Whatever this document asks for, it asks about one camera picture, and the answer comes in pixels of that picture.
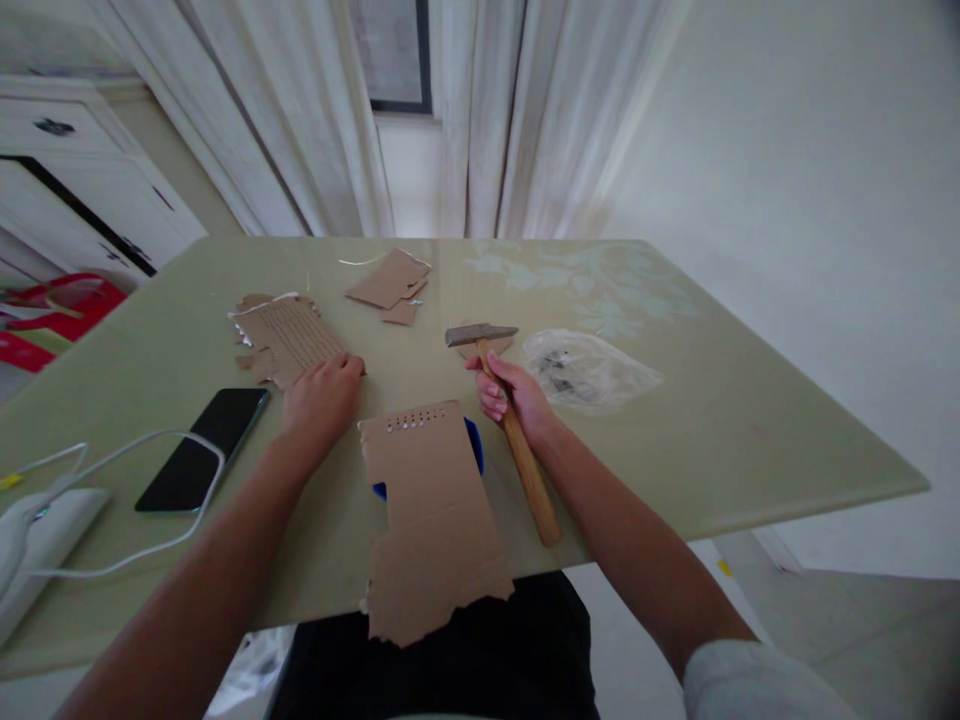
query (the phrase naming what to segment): clear plastic bag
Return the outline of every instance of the clear plastic bag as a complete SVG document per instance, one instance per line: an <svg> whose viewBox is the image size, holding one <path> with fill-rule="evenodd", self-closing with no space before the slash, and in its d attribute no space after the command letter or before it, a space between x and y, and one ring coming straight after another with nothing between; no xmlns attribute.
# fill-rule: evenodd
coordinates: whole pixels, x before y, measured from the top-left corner
<svg viewBox="0 0 960 720"><path fill-rule="evenodd" d="M523 343L523 363L554 405L612 415L663 384L663 375L594 335L542 330Z"/></svg>
<svg viewBox="0 0 960 720"><path fill-rule="evenodd" d="M206 717L223 715L265 692L280 676L296 630L296 625L285 625L247 633L207 708Z"/></svg>

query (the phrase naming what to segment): black smartphone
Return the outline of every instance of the black smartphone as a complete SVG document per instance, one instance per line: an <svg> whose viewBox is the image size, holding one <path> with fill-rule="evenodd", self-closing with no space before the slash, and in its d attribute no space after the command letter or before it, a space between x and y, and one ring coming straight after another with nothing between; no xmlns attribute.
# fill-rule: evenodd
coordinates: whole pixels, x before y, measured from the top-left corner
<svg viewBox="0 0 960 720"><path fill-rule="evenodd" d="M260 415L270 393L259 388L227 388L213 396L190 432L223 450L227 464ZM217 472L217 458L184 438L137 500L137 512L195 512Z"/></svg>

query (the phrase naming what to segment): hammer head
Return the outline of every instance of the hammer head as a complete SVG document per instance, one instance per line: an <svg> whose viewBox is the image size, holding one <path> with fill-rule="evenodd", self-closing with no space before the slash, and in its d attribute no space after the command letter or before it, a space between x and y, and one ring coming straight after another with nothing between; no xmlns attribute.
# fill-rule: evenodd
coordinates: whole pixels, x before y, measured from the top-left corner
<svg viewBox="0 0 960 720"><path fill-rule="evenodd" d="M447 341L447 347L457 347L458 345L469 345L481 338L496 340L502 337L513 337L519 331L520 328L497 327L496 325L480 323L479 325L450 328L443 334L443 339Z"/></svg>

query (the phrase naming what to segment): floor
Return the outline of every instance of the floor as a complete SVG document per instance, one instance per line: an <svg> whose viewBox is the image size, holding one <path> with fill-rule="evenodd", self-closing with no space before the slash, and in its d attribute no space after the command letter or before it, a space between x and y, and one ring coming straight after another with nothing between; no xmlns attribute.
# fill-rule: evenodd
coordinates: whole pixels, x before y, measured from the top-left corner
<svg viewBox="0 0 960 720"><path fill-rule="evenodd" d="M791 575L750 533L691 547L754 632L813 667L864 720L948 717L945 703L960 689L960 582ZM567 575L592 619L601 717L685 717L679 684L599 568L584 565ZM84 670L0 684L0 716L51 717ZM268 702L269 691L219 717L260 720Z"/></svg>
<svg viewBox="0 0 960 720"><path fill-rule="evenodd" d="M715 544L775 645L864 720L957 716L960 582L793 575L778 571L751 533Z"/></svg>
<svg viewBox="0 0 960 720"><path fill-rule="evenodd" d="M0 362L0 405L20 392L34 377L26 370Z"/></svg>

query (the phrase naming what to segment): torn cardboard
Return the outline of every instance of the torn cardboard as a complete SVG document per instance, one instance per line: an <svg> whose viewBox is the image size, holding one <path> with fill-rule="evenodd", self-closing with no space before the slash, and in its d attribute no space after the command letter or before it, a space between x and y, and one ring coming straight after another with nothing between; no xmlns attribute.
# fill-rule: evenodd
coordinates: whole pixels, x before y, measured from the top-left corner
<svg viewBox="0 0 960 720"><path fill-rule="evenodd" d="M380 310L380 319L383 322L392 322L398 325L413 325L413 321L417 316L417 307L419 305L416 302L420 297L420 290L418 289L416 293L410 296L410 299L401 299L396 305L394 305L389 310Z"/></svg>
<svg viewBox="0 0 960 720"><path fill-rule="evenodd" d="M286 390L310 368L346 352L340 339L320 319L309 298L289 293L247 295L229 313L250 345L252 355L237 358L237 365L250 370L257 382L273 381Z"/></svg>
<svg viewBox="0 0 960 720"><path fill-rule="evenodd" d="M345 293L347 297L391 309L409 300L426 284L430 266L400 248L394 248L376 270Z"/></svg>
<svg viewBox="0 0 960 720"><path fill-rule="evenodd" d="M359 424L367 482L390 530L371 548L370 637L406 647L513 582L456 400Z"/></svg>

